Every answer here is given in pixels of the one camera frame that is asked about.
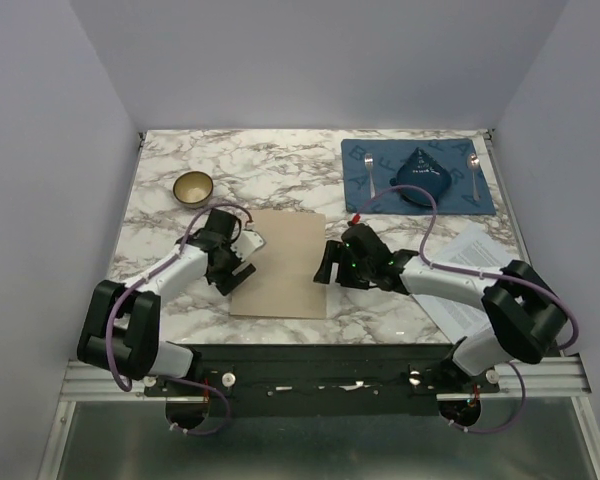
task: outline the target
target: silver spoon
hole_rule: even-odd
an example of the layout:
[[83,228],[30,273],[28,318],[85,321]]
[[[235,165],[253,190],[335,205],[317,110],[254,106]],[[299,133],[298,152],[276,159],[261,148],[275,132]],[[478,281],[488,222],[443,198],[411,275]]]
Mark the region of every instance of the silver spoon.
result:
[[467,167],[471,170],[473,176],[473,199],[477,202],[480,200],[480,194],[478,193],[478,186],[476,185],[476,172],[480,170],[480,159],[475,153],[472,153],[467,158]]
[[371,170],[373,170],[373,156],[370,153],[365,153],[364,155],[364,167],[369,172],[369,185],[371,190],[371,198],[376,196],[376,187],[373,185],[373,176],[371,175]]

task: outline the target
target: marble table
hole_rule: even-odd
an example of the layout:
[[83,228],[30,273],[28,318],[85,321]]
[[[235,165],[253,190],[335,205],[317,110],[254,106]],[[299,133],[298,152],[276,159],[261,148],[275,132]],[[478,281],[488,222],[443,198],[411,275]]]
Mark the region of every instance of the marble table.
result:
[[[327,238],[338,238],[345,211],[340,142],[345,138],[472,138],[494,199],[495,216],[442,216],[428,252],[449,242],[469,222],[479,223],[513,255],[518,248],[484,139],[477,131],[412,130],[207,130],[150,131],[141,154],[111,278],[125,279],[162,258],[192,212],[172,196],[175,179],[202,170],[215,182],[214,200],[252,209],[318,212]],[[366,215],[391,249],[417,249],[428,216]],[[160,338],[180,343],[362,344],[448,343],[411,298],[379,290],[327,286],[327,318],[318,320],[229,316],[229,299],[206,281],[190,285],[164,305]]]

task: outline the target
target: brown paper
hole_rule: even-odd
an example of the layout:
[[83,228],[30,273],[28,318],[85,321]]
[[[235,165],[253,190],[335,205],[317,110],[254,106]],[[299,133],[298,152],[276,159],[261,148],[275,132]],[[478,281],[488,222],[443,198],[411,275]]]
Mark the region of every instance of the brown paper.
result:
[[313,283],[325,245],[325,216],[253,211],[255,230],[267,244],[249,261],[256,272],[231,294],[231,315],[322,318],[325,286]]

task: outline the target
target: gray wall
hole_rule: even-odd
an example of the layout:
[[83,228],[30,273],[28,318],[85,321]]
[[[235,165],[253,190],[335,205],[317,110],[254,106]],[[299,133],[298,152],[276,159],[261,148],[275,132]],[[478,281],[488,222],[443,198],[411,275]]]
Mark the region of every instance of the gray wall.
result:
[[143,128],[492,127],[564,0],[72,0]]
[[0,2],[0,479],[37,475],[136,148],[69,3]]
[[571,0],[496,130],[534,264],[580,318],[600,426],[600,0]]

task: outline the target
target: silver fork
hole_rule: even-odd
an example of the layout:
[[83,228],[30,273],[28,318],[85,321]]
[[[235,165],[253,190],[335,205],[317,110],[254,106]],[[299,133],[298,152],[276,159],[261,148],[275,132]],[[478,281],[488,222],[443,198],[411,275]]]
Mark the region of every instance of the silver fork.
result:
[[373,155],[370,153],[365,153],[364,155],[364,167],[369,172],[369,186],[371,190],[371,198],[376,196],[376,187],[373,185],[373,175],[371,174],[371,170],[373,170]]

